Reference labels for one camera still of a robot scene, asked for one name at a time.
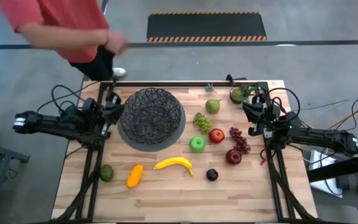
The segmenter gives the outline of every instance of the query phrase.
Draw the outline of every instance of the red apple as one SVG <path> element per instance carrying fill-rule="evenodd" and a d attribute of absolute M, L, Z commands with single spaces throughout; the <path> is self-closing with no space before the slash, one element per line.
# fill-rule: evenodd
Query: red apple
<path fill-rule="evenodd" d="M 226 153 L 226 161 L 231 165 L 237 165 L 241 162 L 241 153 L 235 149 L 230 149 Z"/>
<path fill-rule="evenodd" d="M 224 139 L 224 133 L 218 128 L 214 128 L 209 132 L 209 140 L 215 144 L 221 143 Z"/>

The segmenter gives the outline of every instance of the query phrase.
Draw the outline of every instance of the person's hand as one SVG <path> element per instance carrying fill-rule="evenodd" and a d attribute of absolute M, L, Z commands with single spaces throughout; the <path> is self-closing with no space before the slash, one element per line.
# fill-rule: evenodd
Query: person's hand
<path fill-rule="evenodd" d="M 124 35 L 108 31 L 108 41 L 104 47 L 116 55 L 121 55 L 127 49 L 127 41 Z"/>

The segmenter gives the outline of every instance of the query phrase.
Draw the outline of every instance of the grape bunch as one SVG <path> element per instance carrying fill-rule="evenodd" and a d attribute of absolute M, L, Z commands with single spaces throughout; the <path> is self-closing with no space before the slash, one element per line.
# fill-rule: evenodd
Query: grape bunch
<path fill-rule="evenodd" d="M 208 134 L 212 130 L 211 121 L 201 113 L 196 114 L 194 124 L 201 130 L 202 134 Z"/>
<path fill-rule="evenodd" d="M 229 132 L 233 140 L 237 143 L 234 146 L 234 150 L 242 154 L 248 154 L 251 151 L 251 147 L 248 145 L 247 139 L 241 136 L 242 131 L 239 131 L 238 128 L 231 127 Z"/>

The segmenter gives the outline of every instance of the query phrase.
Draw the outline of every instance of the banana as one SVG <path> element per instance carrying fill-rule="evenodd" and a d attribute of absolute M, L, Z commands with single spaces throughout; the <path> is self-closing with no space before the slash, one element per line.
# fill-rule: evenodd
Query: banana
<path fill-rule="evenodd" d="M 175 164 L 180 164 L 180 165 L 186 167 L 190 171 L 190 175 L 193 175 L 193 171 L 191 169 L 193 167 L 193 165 L 191 165 L 191 162 L 184 157 L 173 157 L 173 158 L 169 158 L 169 159 L 164 159 L 161 162 L 157 163 L 154 166 L 154 169 L 163 169 L 167 166 L 175 165 Z"/>

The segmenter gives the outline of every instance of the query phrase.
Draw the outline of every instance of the concrete floor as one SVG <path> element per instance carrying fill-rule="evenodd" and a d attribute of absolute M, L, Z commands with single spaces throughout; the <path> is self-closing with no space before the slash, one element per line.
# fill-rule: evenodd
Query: concrete floor
<path fill-rule="evenodd" d="M 269 40 L 358 39 L 358 1 L 353 0 L 111 0 L 106 17 L 131 42 L 144 42 L 148 13 L 163 11 L 260 11 Z M 0 14 L 0 44 L 24 43 Z M 284 80 L 305 108 L 358 93 L 358 45 L 129 49 L 115 63 L 127 68 L 126 80 L 222 80 L 228 73 Z M 79 89 L 82 79 L 52 51 L 0 50 L 0 146 L 31 155 L 27 165 L 13 164 L 19 176 L 3 185 L 0 223 L 49 219 L 67 146 L 66 140 L 46 134 L 15 134 L 14 114 L 36 110 L 50 99 L 54 85 Z M 348 115 L 350 106 L 342 105 L 313 124 L 325 128 Z M 324 109 L 304 111 L 301 118 L 310 121 Z M 42 113 L 54 115 L 57 110 L 50 105 Z M 343 128 L 352 126 L 348 122 Z M 353 133 L 358 136 L 358 126 Z M 320 218 L 358 222 L 356 209 L 333 205 L 328 194 L 315 194 L 314 199 Z"/>

